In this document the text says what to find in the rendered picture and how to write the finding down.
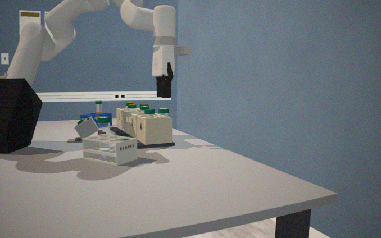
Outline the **clear plastic tube rack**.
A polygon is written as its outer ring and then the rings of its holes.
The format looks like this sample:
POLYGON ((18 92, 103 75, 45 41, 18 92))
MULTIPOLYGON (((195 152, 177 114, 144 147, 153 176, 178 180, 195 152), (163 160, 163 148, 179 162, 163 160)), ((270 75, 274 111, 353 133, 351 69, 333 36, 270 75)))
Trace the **clear plastic tube rack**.
POLYGON ((99 135, 86 137, 83 142, 83 159, 111 164, 114 166, 136 160, 137 138, 110 135, 110 140, 99 140, 99 135), (109 151, 103 152, 99 151, 99 142, 115 145, 111 145, 111 149, 109 151), (101 155, 107 155, 108 157, 104 159, 101 155))

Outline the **blue tube rack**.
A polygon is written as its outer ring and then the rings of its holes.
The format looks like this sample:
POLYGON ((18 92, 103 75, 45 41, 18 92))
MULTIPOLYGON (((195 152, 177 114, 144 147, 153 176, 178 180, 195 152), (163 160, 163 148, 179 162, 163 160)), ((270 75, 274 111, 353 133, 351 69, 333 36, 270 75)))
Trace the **blue tube rack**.
MULTIPOLYGON (((94 117, 97 117, 97 116, 106 116, 106 117, 110 117, 110 120, 111 120, 111 122, 110 122, 110 126, 112 126, 112 113, 91 113, 91 114, 85 114, 85 115, 82 115, 81 116, 81 119, 80 120, 85 120, 85 119, 87 119, 87 118, 89 118, 90 116, 92 116, 92 118, 94 119, 94 117)), ((98 126, 98 122, 97 122, 97 120, 95 119, 95 122, 96 122, 96 124, 97 124, 97 126, 98 126)))

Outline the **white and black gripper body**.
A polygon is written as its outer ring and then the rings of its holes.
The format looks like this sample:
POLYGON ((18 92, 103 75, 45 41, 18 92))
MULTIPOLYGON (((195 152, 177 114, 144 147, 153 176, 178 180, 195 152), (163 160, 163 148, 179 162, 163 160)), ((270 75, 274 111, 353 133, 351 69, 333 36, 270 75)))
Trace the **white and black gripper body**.
POLYGON ((152 75, 168 76, 167 63, 170 62, 173 75, 175 73, 175 56, 173 45, 153 45, 152 75))

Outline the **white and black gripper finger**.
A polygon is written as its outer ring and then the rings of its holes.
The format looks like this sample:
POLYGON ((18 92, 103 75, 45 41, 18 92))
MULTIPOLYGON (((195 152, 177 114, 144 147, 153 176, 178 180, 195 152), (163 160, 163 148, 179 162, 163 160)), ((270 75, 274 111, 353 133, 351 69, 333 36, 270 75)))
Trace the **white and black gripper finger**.
POLYGON ((167 63, 167 73, 168 76, 162 75, 162 90, 161 97, 162 98, 171 98, 171 81, 173 79, 173 72, 171 68, 170 62, 167 63))
POLYGON ((156 77, 157 80, 157 97, 161 97, 162 76, 156 77))

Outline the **clear tube with green cap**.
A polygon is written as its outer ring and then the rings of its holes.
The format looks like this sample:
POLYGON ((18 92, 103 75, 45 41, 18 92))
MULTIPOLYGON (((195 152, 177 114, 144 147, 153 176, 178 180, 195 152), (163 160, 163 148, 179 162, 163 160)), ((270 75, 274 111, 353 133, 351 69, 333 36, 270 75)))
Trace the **clear tube with green cap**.
MULTIPOLYGON (((98 117, 98 125, 99 125, 99 140, 110 140, 110 117, 98 117)), ((99 151, 109 151, 110 144, 99 142, 99 151)), ((106 159, 107 155, 101 155, 104 159, 106 159)))
POLYGON ((158 112, 160 114, 160 118, 168 118, 169 109, 160 108, 160 109, 158 109, 158 112))
POLYGON ((146 107, 144 107, 144 106, 140 106, 140 113, 141 114, 144 114, 144 110, 145 109, 149 109, 149 106, 146 106, 146 107))

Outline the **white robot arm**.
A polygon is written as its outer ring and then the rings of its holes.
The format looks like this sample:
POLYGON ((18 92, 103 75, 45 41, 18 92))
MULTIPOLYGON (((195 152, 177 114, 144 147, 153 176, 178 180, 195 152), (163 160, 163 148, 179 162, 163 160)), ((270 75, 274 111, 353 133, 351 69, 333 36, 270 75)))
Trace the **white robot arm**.
MULTIPOLYGON (((175 45, 174 7, 162 5, 150 10, 143 8, 142 0, 112 1, 121 8, 121 18, 128 26, 153 32, 153 45, 173 45, 174 56, 191 54, 191 47, 175 45)), ((71 22, 82 13, 103 11, 108 5, 109 0, 64 0, 44 17, 52 38, 41 23, 27 23, 21 31, 10 67, 0 78, 25 78, 32 86, 40 61, 51 60, 75 39, 71 22)))

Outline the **beige bucket adapter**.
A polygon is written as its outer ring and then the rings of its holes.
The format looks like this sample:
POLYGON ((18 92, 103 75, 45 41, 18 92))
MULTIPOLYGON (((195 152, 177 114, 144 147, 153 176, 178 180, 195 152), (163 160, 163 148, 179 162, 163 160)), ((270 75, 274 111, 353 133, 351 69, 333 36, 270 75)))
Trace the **beige bucket adapter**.
POLYGON ((128 109, 126 108, 117 108, 116 114, 117 114, 117 128, 120 130, 123 130, 123 111, 126 111, 128 109))
POLYGON ((172 143, 172 121, 171 117, 159 118, 159 115, 137 116, 137 140, 145 145, 172 143))
POLYGON ((123 111, 123 131, 127 134, 129 134, 129 113, 140 113, 140 110, 136 110, 136 112, 123 111))
POLYGON ((129 113, 129 135, 137 138, 137 116, 145 116, 141 113, 129 113))

